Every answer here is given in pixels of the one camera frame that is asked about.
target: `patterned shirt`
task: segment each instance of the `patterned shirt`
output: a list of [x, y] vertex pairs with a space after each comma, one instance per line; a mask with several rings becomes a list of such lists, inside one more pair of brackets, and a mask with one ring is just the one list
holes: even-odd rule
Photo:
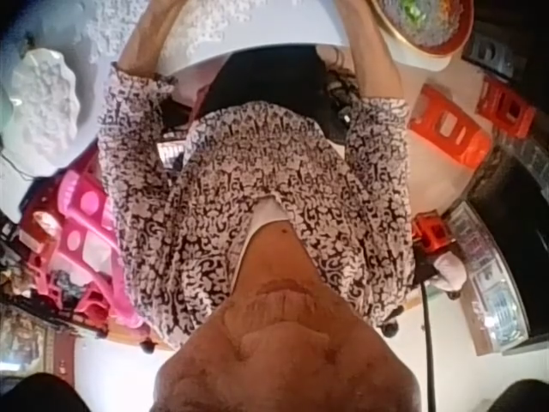
[[167, 79], [112, 69], [99, 135], [126, 288], [172, 346], [231, 293], [259, 199], [287, 212], [322, 279], [381, 324], [413, 282], [407, 105], [353, 99], [346, 159], [318, 124], [263, 101], [212, 112], [184, 139], [170, 185], [156, 143]]

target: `wall decoration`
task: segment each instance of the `wall decoration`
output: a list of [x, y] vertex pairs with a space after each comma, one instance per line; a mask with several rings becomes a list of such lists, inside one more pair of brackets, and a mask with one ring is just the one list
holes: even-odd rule
[[0, 304], [0, 375], [53, 373], [55, 331], [19, 309]]

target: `cable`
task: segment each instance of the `cable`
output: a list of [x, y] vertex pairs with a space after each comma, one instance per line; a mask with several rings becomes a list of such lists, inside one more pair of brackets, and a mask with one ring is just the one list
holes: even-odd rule
[[427, 351], [427, 410], [437, 412], [437, 399], [435, 398], [435, 372], [432, 359], [431, 321], [429, 319], [429, 303], [425, 283], [422, 282], [421, 299], [423, 300], [423, 323], [425, 326], [425, 346]]
[[20, 168], [18, 168], [15, 165], [15, 163], [13, 161], [11, 161], [10, 159], [8, 159], [3, 152], [0, 152], [0, 157], [2, 157], [2, 159], [4, 159], [6, 161], [6, 163], [8, 163], [16, 172], [18, 172], [23, 180], [25, 180], [27, 182], [32, 182], [33, 180], [36, 179], [35, 176], [32, 176], [28, 173], [25, 173]]

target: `red plastic stool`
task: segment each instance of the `red plastic stool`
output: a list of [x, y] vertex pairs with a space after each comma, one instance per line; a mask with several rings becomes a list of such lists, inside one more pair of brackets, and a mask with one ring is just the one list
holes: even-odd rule
[[476, 112], [518, 139], [528, 136], [535, 108], [497, 79], [485, 76]]
[[[425, 84], [421, 89], [421, 96], [427, 100], [425, 111], [418, 117], [411, 118], [408, 128], [463, 166], [476, 169], [492, 147], [488, 134], [433, 86]], [[455, 124], [446, 136], [441, 128], [449, 115], [455, 118]]]
[[422, 235], [421, 245], [427, 253], [433, 253], [452, 243], [452, 234], [436, 211], [420, 213], [414, 220]]

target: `white ornament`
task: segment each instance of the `white ornament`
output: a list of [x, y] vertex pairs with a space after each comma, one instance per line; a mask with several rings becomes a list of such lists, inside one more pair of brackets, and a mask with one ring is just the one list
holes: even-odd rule
[[75, 140], [80, 113], [75, 85], [75, 74], [57, 51], [28, 51], [15, 67], [9, 89], [14, 113], [3, 142], [26, 173], [55, 171], [56, 160]]

